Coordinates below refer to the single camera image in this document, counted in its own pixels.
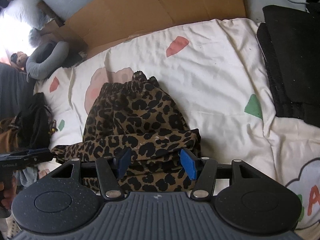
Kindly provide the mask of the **person's left hand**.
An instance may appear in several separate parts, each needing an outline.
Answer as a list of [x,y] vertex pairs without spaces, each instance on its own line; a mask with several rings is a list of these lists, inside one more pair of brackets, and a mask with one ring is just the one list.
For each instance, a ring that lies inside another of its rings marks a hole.
[[16,197],[16,190],[17,190],[17,179],[15,177],[12,177],[11,180],[11,187],[9,189],[4,188],[4,183],[1,181],[1,192],[3,193],[3,199],[1,200],[1,204],[6,208],[7,210],[11,209],[12,202],[14,198]]

